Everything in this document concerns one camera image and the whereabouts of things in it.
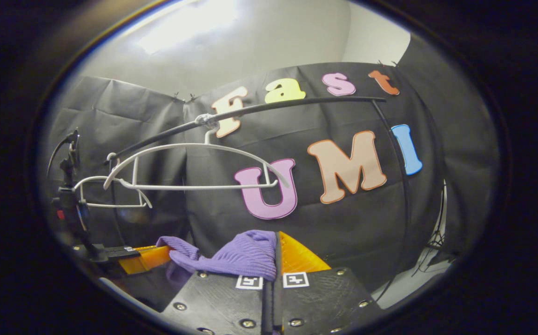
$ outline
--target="letter u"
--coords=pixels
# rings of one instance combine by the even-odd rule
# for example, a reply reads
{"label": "letter u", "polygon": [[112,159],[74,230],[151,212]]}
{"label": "letter u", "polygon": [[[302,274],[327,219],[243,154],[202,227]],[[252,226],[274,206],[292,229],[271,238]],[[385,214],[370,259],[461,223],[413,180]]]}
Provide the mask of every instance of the letter u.
{"label": "letter u", "polygon": [[[294,159],[280,159],[274,161],[271,166],[275,168],[279,173],[288,179],[290,187],[285,187],[279,182],[279,187],[282,191],[282,202],[270,205],[266,204],[263,200],[260,188],[243,188],[242,196],[244,197],[244,203],[250,214],[263,220],[280,219],[290,215],[296,208],[298,198],[296,195],[296,186],[294,185],[294,179],[292,176],[292,168],[296,165]],[[241,185],[258,185],[259,177],[261,176],[261,169],[258,167],[250,167],[248,169],[240,170],[234,175],[234,179]]]}

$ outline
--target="cable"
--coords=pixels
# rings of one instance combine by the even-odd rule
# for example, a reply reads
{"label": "cable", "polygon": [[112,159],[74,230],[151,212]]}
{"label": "cable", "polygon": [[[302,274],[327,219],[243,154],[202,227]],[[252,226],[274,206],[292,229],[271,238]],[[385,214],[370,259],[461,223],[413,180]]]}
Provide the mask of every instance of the cable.
{"label": "cable", "polygon": [[[112,173],[112,162],[110,161],[110,173]],[[110,191],[112,192],[112,204],[116,205],[116,194],[114,192],[114,182],[110,184]],[[116,232],[118,233],[118,237],[120,237],[120,242],[122,242],[123,246],[126,246],[126,241],[124,240],[124,236],[122,236],[122,232],[120,231],[120,225],[119,222],[120,217],[118,216],[118,208],[114,207],[114,228],[116,228]]]}
{"label": "cable", "polygon": [[440,230],[435,231],[435,235],[431,238],[435,237],[435,239],[429,243],[429,246],[443,246],[443,243],[445,242],[445,234],[441,234]]}
{"label": "cable", "polygon": [[375,100],[372,100],[372,103],[373,103],[373,106],[375,106],[375,109],[377,110],[377,113],[379,114],[381,121],[383,122],[384,126],[387,129],[389,140],[395,150],[395,156],[397,157],[397,164],[399,165],[399,170],[401,171],[401,183],[403,185],[403,205],[405,209],[405,220],[403,221],[403,236],[401,238],[401,250],[399,251],[399,257],[397,258],[397,263],[394,267],[393,276],[391,276],[391,279],[389,280],[389,282],[387,282],[387,285],[385,286],[384,290],[381,292],[379,297],[375,299],[375,302],[377,302],[379,301],[379,299],[381,299],[383,294],[389,289],[389,287],[393,283],[395,276],[397,276],[397,273],[399,272],[399,266],[401,265],[401,261],[403,260],[408,228],[410,226],[410,200],[408,196],[408,189],[409,189],[408,176],[405,173],[405,171],[403,171],[403,168],[402,168],[402,166],[404,166],[405,164],[404,164],[403,153],[401,152],[401,147],[397,143],[397,140],[395,140],[395,134],[393,134],[393,131],[391,130],[390,125],[387,123],[386,117],[384,116],[384,114],[379,108],[379,105],[376,103]]}
{"label": "cable", "polygon": [[54,156],[56,155],[58,150],[60,150],[60,147],[62,147],[62,145],[65,144],[66,142],[67,142],[66,138],[64,140],[61,140],[56,146],[56,148],[54,149],[54,152],[52,152],[52,155],[50,156],[50,161],[47,164],[46,179],[49,178],[50,176],[50,168],[52,167],[52,161],[54,161]]}
{"label": "cable", "polygon": [[424,262],[426,261],[426,259],[428,258],[428,255],[430,254],[430,252],[432,251],[433,249],[429,248],[428,249],[428,252],[426,252],[426,255],[424,255],[424,258],[422,259],[422,261],[420,262],[420,264],[418,264],[418,268],[416,269],[416,271],[414,271],[414,273],[412,274],[412,276],[414,276],[416,273],[418,273],[418,270],[420,270],[420,268],[422,267],[422,264],[424,264]]}

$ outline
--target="black fabric backdrop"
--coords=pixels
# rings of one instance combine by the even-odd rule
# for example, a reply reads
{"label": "black fabric backdrop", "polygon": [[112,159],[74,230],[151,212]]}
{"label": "black fabric backdrop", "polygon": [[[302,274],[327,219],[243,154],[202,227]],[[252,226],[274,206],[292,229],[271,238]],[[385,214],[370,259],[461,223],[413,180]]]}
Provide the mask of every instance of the black fabric backdrop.
{"label": "black fabric backdrop", "polygon": [[[412,40],[409,51],[415,53],[416,47],[419,52],[425,48]],[[449,75],[452,71],[444,64],[438,72],[432,68],[418,71],[421,65],[404,57],[397,68],[363,63],[282,68],[229,83],[188,102],[130,83],[82,77],[69,84],[44,127],[41,165],[47,165],[50,152],[60,139],[78,127],[81,166],[77,180],[106,175],[108,167],[102,162],[108,153],[193,121],[200,114],[214,114],[212,103],[237,87],[248,89],[248,95],[242,98],[244,106],[264,104],[265,86],[281,78],[296,79],[307,97],[331,97],[322,76],[340,72],[356,86],[354,95],[387,99],[379,102],[384,116],[391,126],[409,125],[418,157],[424,164],[420,172],[409,176],[410,225],[401,267],[397,268],[397,272],[404,271],[416,264],[437,222],[443,178],[450,186],[452,204],[448,215],[450,246],[461,251],[462,243],[473,241],[482,229],[487,210],[484,202],[494,189],[492,172],[498,169],[494,131],[477,92],[459,77]],[[400,94],[392,96],[383,91],[375,79],[368,77],[373,70],[389,76]],[[442,76],[450,79],[439,79]],[[437,90],[450,87],[458,94],[437,94]],[[294,159],[292,173],[298,199],[294,212],[281,219],[258,219],[246,210],[237,189],[145,191],[153,209],[118,211],[124,242],[131,246],[151,245],[161,235],[176,235],[190,241],[190,232],[201,253],[211,257],[237,233],[250,229],[284,231],[332,267],[350,267],[368,290],[389,280],[396,271],[404,233],[401,173],[405,169],[397,163],[387,129],[375,108],[367,102],[330,102],[248,114],[240,120],[237,131],[223,138],[212,136],[211,143],[245,150],[269,162]],[[333,140],[349,155],[354,134],[365,130],[375,133],[386,184],[370,191],[359,189],[355,194],[346,190],[340,201],[322,204],[320,168],[316,158],[307,153],[308,146],[320,140]],[[157,145],[203,142],[205,131],[204,127],[192,129]],[[48,196],[62,180],[56,165],[64,155],[65,150],[61,150],[50,170],[48,192],[44,193]],[[238,170],[258,166],[233,153],[201,148],[158,151],[140,160],[142,184],[234,185],[237,183],[233,176]],[[131,174],[131,168],[127,168],[119,177],[131,180]],[[110,192],[103,191],[101,184],[94,183],[85,192],[90,202],[111,203]],[[119,204],[137,201],[134,191],[120,185],[115,192]],[[269,204],[281,199],[277,187],[262,193]],[[483,201],[468,204],[465,199]],[[92,215],[93,241],[105,246],[121,245],[114,230],[112,210],[93,208]],[[54,229],[63,231],[62,227]]]}

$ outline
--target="bolt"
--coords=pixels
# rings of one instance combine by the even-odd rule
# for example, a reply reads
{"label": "bolt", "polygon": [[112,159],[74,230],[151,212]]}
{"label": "bolt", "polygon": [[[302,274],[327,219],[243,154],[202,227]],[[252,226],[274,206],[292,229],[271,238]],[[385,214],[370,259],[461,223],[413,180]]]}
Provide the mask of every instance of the bolt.
{"label": "bolt", "polygon": [[186,309],[186,305],[184,305],[183,303],[174,303],[174,308],[177,309],[177,310],[185,310]]}
{"label": "bolt", "polygon": [[292,319],[290,320],[290,326],[292,327],[300,327],[304,324],[304,320],[302,319]]}
{"label": "bolt", "polygon": [[256,326],[256,322],[254,322],[253,320],[245,319],[240,322],[240,325],[245,328],[254,328]]}
{"label": "bolt", "polygon": [[203,333],[206,333],[208,335],[215,335],[215,333],[207,328],[197,328],[198,331],[202,331]]}

